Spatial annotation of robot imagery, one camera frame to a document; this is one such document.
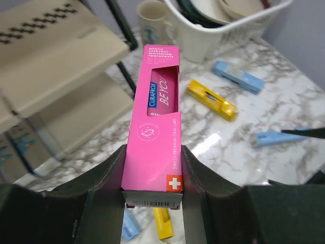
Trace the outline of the metallic blue toothpaste box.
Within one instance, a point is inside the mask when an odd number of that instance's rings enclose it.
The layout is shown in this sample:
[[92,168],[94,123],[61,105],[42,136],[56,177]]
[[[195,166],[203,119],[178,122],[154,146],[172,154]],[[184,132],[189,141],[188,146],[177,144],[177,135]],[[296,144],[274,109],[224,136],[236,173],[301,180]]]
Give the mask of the metallic blue toothpaste box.
[[[36,142],[30,139],[30,133],[23,133],[18,137],[12,136],[12,139],[17,143],[21,153],[27,152]],[[1,182],[26,186],[33,179],[34,177],[28,173],[15,148],[4,135],[1,135]]]
[[18,159],[29,174],[42,177],[37,168],[48,159],[56,162],[60,160],[45,140],[36,132],[35,127],[28,119],[23,119],[17,125],[4,132],[5,138],[13,147]]

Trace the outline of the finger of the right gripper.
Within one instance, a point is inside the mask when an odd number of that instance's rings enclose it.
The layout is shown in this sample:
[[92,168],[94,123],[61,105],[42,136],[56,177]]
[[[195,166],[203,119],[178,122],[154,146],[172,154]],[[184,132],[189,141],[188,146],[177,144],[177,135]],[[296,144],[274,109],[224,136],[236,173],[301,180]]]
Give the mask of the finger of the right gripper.
[[[270,185],[284,185],[283,183],[274,181],[274,180],[268,180],[268,183]],[[305,183],[304,185],[324,185],[324,170],[318,170],[314,175],[312,175]]]
[[325,139],[325,128],[308,129],[308,130],[282,130],[281,132],[286,134],[292,134],[292,135]]

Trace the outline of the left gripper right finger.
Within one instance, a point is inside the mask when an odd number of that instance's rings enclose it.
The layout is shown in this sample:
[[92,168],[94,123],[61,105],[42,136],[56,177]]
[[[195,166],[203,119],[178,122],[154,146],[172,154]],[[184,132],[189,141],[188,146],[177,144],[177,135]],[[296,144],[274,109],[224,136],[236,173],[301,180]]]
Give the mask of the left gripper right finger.
[[324,178],[240,187],[183,146],[187,243],[324,243]]

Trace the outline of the pink toothpaste box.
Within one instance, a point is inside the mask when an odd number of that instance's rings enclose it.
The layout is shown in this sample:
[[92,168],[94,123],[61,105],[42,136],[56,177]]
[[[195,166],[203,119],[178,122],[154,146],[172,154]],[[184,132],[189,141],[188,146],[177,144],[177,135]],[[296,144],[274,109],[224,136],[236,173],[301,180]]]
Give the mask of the pink toothpaste box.
[[179,66],[177,46],[144,47],[121,182],[128,207],[180,206]]

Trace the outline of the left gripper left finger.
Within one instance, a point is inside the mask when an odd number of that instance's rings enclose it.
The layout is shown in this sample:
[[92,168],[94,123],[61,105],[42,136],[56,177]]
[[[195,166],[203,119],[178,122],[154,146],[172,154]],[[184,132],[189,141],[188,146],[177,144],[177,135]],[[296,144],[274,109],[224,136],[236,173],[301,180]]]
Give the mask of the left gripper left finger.
[[1,243],[120,243],[126,146],[51,191],[1,185]]

